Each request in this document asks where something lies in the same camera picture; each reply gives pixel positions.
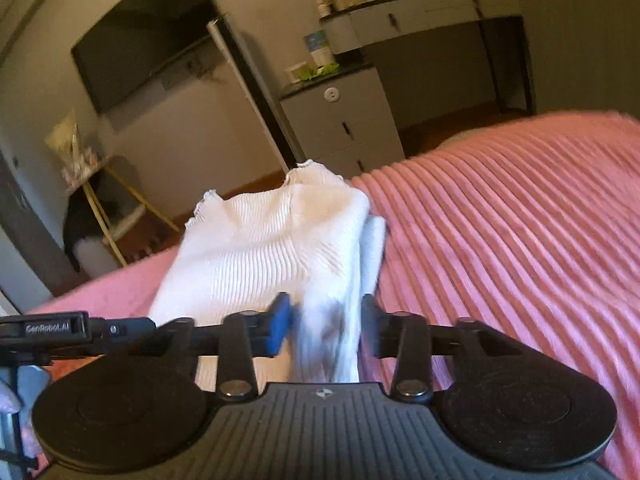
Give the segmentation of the white ribbed knit sweater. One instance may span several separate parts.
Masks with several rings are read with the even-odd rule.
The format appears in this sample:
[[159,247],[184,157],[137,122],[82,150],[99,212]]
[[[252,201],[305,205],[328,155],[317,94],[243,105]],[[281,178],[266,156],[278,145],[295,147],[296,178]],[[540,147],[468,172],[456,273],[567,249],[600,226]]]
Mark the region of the white ribbed knit sweater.
[[285,292],[293,326],[275,358],[255,360],[258,385],[359,382],[361,300],[378,284],[385,233],[368,196],[312,160],[274,190],[230,200],[208,191],[149,316],[217,325]]

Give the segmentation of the purple patterned cloth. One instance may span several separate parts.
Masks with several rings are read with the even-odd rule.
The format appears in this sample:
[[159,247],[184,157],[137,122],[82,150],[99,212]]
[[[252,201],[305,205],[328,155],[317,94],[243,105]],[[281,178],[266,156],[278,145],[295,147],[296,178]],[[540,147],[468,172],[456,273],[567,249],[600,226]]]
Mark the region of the purple patterned cloth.
[[46,370],[35,365],[1,369],[2,479],[31,479],[39,469],[32,407],[50,379]]

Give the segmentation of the white round bin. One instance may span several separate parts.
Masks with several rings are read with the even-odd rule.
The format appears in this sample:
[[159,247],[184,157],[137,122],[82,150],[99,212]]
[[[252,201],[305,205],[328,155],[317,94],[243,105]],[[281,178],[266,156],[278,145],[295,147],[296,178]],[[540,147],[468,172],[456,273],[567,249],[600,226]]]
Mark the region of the white round bin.
[[74,256],[81,270],[92,280],[119,269],[118,260],[99,237],[78,240],[74,246]]

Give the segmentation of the white yellow-legged side table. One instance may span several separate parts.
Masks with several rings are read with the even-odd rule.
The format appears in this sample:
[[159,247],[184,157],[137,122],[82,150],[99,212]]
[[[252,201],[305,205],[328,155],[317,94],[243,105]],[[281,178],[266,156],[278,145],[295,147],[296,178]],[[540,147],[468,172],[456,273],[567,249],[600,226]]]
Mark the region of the white yellow-legged side table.
[[68,182],[63,249],[76,271],[104,260],[119,268],[159,252],[182,234],[175,220],[104,159]]

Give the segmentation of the black garment on table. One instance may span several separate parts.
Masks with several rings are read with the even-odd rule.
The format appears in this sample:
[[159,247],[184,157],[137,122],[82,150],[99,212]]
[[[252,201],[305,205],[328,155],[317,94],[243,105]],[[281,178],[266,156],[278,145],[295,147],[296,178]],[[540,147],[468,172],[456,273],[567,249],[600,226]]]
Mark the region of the black garment on table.
[[[99,172],[89,179],[89,184],[98,199],[99,205],[106,213],[104,223],[117,226],[130,214],[144,211],[144,207],[129,194],[120,184],[104,172]],[[110,244],[104,242],[104,233],[99,221],[89,204],[87,195],[80,186],[68,196],[65,218],[63,222],[63,249],[68,261],[76,272],[82,271],[74,256],[74,246],[78,240],[87,237],[99,237],[103,244],[111,249]]]

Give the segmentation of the pink ribbed bed blanket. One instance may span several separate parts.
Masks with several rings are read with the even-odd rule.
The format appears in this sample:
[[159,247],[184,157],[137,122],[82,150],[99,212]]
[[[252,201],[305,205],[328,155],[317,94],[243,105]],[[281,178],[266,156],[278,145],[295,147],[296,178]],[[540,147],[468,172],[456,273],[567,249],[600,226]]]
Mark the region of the pink ribbed bed blanket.
[[[488,128],[346,181],[386,222],[373,295],[435,324],[476,318],[608,389],[603,463],[639,474],[639,124],[553,113]],[[179,246],[46,305],[149,316]],[[359,380],[392,372],[358,348]]]

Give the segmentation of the grey bedside cabinet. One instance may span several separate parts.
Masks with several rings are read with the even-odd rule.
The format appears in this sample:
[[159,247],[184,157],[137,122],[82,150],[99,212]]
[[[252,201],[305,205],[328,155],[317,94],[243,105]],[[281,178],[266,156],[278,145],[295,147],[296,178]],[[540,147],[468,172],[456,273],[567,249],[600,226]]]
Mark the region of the grey bedside cabinet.
[[281,100],[304,156],[345,179],[405,159],[378,71],[364,66]]

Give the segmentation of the grey dressing table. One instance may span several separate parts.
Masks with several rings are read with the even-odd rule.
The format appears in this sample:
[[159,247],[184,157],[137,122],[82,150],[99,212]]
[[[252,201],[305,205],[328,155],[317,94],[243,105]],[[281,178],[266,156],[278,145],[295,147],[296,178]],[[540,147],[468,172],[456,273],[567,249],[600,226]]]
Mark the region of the grey dressing table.
[[518,0],[372,0],[320,25],[336,55],[373,65],[401,125],[488,101],[535,110]]

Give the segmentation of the black wall television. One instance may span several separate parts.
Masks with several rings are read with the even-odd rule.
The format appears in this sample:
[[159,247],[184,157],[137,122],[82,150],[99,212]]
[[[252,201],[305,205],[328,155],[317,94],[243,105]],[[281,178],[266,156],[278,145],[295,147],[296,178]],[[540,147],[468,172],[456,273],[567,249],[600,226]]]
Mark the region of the black wall television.
[[208,37],[213,0],[122,0],[72,47],[98,114],[125,101],[169,63]]

